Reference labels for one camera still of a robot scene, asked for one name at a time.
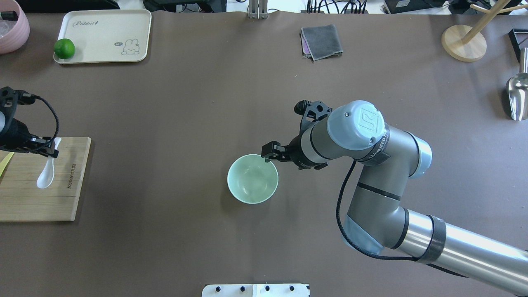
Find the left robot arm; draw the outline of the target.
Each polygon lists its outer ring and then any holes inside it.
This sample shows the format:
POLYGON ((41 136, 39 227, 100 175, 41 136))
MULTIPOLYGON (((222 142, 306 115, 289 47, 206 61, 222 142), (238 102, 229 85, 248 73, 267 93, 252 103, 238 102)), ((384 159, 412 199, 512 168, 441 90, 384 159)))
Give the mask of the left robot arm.
POLYGON ((60 122, 49 102, 40 96, 24 90, 4 87, 0 90, 0 149, 13 153, 32 153, 44 157, 57 158, 59 151, 55 148, 60 122), (55 132, 52 137, 38 137, 29 132, 28 127, 15 118, 18 106, 31 105, 41 100, 51 111, 55 119, 55 132))

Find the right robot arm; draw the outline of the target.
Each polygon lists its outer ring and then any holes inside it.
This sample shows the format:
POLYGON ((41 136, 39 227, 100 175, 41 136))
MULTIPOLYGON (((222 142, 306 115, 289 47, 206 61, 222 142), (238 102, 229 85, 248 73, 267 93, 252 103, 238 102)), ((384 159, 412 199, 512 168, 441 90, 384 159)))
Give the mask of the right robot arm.
POLYGON ((294 111, 302 116, 299 134, 285 146, 265 144, 262 158, 292 162, 300 170, 352 159, 336 205, 347 244, 371 258, 423 264, 526 297, 526 250, 402 207, 408 180, 423 176, 431 165, 426 141, 386 123, 365 100, 337 109, 302 100, 294 111))

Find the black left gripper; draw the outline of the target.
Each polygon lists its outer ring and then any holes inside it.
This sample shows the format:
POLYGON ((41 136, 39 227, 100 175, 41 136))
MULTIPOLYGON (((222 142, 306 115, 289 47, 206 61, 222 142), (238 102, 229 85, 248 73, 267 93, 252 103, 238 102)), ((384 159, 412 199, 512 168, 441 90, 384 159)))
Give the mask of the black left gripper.
POLYGON ((11 87, 1 88, 1 134, 2 151, 33 153, 44 157, 57 158, 59 155, 59 138, 39 138, 29 132, 27 126, 15 119, 18 105, 34 104, 38 96, 14 90, 11 87))

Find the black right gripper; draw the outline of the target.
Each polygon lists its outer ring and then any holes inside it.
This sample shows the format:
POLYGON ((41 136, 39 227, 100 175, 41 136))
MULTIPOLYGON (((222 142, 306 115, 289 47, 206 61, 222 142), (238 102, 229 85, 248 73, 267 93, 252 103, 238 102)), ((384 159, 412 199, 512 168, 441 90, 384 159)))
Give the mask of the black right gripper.
POLYGON ((315 149, 311 139, 312 130, 317 123, 332 113, 322 101, 301 100, 294 106, 294 112, 302 116, 299 135, 294 137, 287 146, 277 141, 270 141, 262 146, 262 158, 265 162, 293 162, 298 169, 320 170, 328 166, 328 158, 322 157, 315 149))

